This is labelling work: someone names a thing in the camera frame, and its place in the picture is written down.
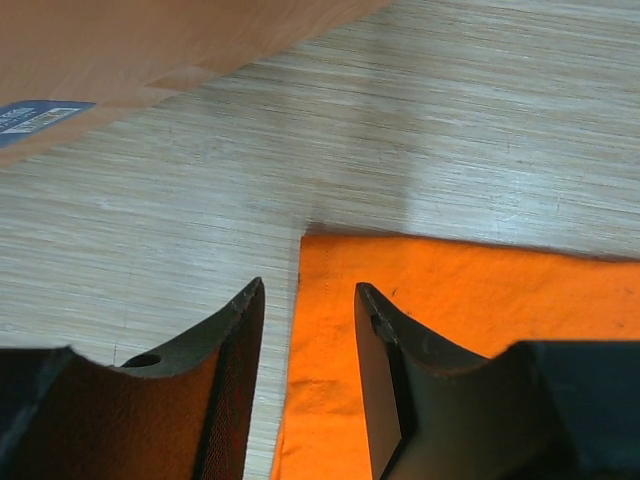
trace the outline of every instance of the floor wood grain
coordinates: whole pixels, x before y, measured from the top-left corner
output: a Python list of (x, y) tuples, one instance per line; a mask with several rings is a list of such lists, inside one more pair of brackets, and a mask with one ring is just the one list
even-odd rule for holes
[(252, 277), (268, 478), (300, 236), (640, 257), (640, 4), (402, 0), (3, 170), (0, 343), (120, 363)]

